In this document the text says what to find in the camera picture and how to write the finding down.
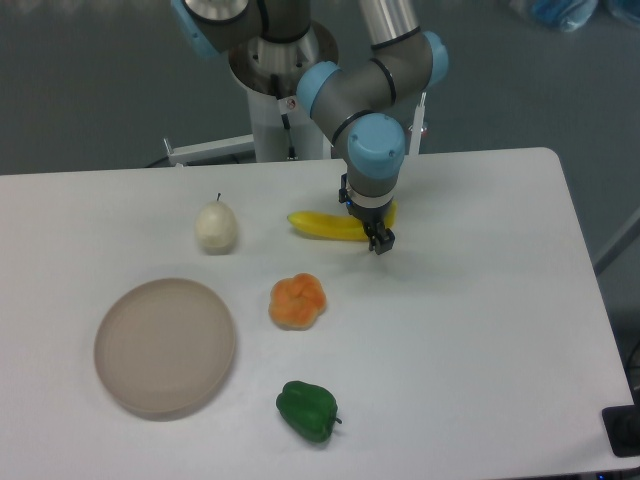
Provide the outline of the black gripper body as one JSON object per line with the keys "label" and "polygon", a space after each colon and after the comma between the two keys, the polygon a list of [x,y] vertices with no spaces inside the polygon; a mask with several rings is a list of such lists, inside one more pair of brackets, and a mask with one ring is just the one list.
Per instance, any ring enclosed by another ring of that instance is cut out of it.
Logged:
{"label": "black gripper body", "polygon": [[347,174],[340,179],[339,202],[348,213],[358,219],[366,228],[384,224],[393,225],[393,191],[382,196],[369,197],[357,192],[348,181]]}

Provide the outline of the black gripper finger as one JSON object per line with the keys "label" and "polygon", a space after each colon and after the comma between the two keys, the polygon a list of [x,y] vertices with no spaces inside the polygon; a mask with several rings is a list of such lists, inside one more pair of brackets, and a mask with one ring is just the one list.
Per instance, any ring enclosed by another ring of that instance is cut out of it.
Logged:
{"label": "black gripper finger", "polygon": [[393,248],[395,243],[394,232],[383,221],[364,223],[364,233],[368,238],[369,250],[377,255],[382,255]]}

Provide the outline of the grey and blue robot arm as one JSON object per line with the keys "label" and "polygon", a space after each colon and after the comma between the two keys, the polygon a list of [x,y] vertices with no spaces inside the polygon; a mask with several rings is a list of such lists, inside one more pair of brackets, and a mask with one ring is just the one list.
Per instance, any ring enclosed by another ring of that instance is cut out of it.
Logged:
{"label": "grey and blue robot arm", "polygon": [[333,147],[346,164],[340,202],[370,249],[389,251],[406,132],[387,110],[449,68],[446,47],[420,27],[412,3],[360,3],[372,55],[352,72],[339,67],[335,40],[307,1],[175,1],[172,9],[198,54],[228,56],[247,94],[256,159],[312,159]]}

